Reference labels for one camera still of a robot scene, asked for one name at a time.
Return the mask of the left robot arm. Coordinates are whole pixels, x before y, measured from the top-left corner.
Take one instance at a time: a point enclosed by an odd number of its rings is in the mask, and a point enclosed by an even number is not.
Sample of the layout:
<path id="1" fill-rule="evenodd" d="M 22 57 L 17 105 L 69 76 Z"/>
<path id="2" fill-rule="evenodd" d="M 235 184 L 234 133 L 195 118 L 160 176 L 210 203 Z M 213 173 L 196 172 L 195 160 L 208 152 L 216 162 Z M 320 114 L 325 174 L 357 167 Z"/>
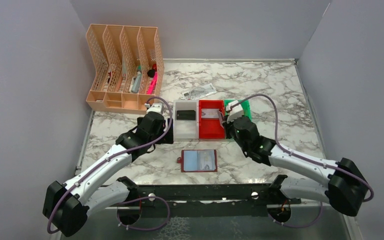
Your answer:
<path id="1" fill-rule="evenodd" d="M 128 177 L 120 177 L 108 186 L 104 183 L 140 156 L 150 154 L 158 144 L 173 143 L 173 112 L 149 109 L 137 126 L 122 133 L 110 149 L 85 171 L 64 183 L 54 181 L 46 190 L 43 215 L 49 234 L 77 233 L 89 216 L 114 204 L 132 205 L 146 199 L 139 186 Z"/>

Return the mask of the red leather card holder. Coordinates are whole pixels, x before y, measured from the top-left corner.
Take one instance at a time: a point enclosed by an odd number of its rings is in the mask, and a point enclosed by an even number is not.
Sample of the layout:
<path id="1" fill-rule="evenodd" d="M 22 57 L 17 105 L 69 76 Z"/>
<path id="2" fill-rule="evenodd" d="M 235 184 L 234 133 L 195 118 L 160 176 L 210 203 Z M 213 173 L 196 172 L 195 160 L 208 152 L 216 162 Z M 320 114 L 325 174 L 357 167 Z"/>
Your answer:
<path id="1" fill-rule="evenodd" d="M 177 163 L 183 173 L 211 173 L 218 171 L 218 158 L 215 149 L 186 149 L 181 151 Z"/>

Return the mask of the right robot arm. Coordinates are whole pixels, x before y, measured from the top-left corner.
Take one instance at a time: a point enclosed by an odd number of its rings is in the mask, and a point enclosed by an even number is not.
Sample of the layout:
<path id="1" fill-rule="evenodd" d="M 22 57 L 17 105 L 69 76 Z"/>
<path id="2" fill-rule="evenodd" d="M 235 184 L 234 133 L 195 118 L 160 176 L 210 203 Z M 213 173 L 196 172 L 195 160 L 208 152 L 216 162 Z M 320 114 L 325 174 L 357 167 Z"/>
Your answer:
<path id="1" fill-rule="evenodd" d="M 307 199 L 327 203 L 347 216 L 358 214 L 369 188 L 352 160 L 334 161 L 294 152 L 260 135 L 256 124 L 243 114 L 223 116 L 221 125 L 226 137 L 239 145 L 246 158 L 304 177 L 278 177 L 268 190 L 272 202 L 280 204 L 284 200 Z"/>

